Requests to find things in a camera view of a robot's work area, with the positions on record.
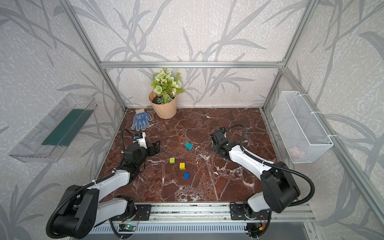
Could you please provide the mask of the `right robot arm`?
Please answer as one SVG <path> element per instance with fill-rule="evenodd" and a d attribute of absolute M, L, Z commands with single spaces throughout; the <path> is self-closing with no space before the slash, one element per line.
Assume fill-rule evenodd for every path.
<path fill-rule="evenodd" d="M 237 163 L 254 174 L 262 183 L 262 192 L 254 194 L 243 201 L 245 216 L 252 220 L 261 212 L 272 210 L 281 213 L 287 207 L 298 206 L 311 200 L 315 195 L 315 185 L 306 175 L 289 169 L 283 162 L 271 162 L 247 150 L 243 141 L 247 128 L 242 125 L 240 142 L 229 141 L 226 133 L 229 129 L 220 128 L 210 134 L 213 141 L 214 154 L 220 155 L 234 163 Z M 304 179 L 310 186 L 310 192 L 303 199 L 299 186 L 294 176 Z"/>

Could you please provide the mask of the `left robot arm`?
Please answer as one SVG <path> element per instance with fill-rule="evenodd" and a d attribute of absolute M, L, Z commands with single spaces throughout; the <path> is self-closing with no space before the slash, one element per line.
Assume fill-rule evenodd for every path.
<path fill-rule="evenodd" d="M 47 236 L 52 239 L 82 239 L 93 227 L 116 216 L 134 217 L 137 208 L 133 198 L 118 196 L 107 202 L 102 200 L 133 182 L 144 171 L 146 158 L 159 154 L 160 149 L 160 141 L 146 148 L 134 142 L 124 150 L 121 164 L 110 175 L 84 186 L 68 187 L 47 222 Z"/>

